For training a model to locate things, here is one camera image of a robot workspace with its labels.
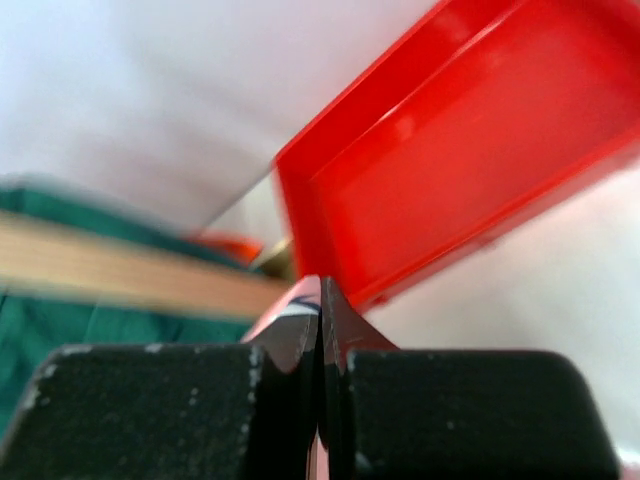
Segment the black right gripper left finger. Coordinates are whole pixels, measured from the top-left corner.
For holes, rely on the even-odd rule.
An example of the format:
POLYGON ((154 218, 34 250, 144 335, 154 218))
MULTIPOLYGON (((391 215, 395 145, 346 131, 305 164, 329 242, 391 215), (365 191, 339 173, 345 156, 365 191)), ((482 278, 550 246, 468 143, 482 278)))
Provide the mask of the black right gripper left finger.
POLYGON ((5 479, 311 479, 318 315, 247 343, 69 345, 1 442, 5 479))

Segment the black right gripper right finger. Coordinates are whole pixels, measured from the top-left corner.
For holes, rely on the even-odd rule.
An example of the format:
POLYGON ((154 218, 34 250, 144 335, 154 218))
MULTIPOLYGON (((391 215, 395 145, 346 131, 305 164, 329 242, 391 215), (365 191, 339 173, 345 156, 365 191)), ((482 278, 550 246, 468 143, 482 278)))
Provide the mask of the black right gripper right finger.
POLYGON ((551 351, 402 349, 321 281, 333 479, 617 479, 591 390, 551 351))

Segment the pink shark print shorts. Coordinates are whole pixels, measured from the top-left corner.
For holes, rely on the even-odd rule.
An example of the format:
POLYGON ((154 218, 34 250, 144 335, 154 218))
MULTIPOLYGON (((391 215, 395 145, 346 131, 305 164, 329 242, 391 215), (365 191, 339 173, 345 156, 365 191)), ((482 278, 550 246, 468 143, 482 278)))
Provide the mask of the pink shark print shorts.
POLYGON ((247 343, 284 317, 318 315, 321 307, 321 281, 317 275, 305 276, 287 290, 242 337, 247 343))

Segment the orange shorts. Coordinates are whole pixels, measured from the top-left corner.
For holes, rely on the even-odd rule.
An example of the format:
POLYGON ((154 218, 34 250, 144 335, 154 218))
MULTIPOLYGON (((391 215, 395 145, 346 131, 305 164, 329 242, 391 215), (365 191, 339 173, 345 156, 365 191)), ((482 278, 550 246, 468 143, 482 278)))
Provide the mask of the orange shorts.
POLYGON ((191 235, 189 241, 225 253, 244 265, 253 263, 264 250, 264 244, 257 240, 224 232, 201 231, 191 235))

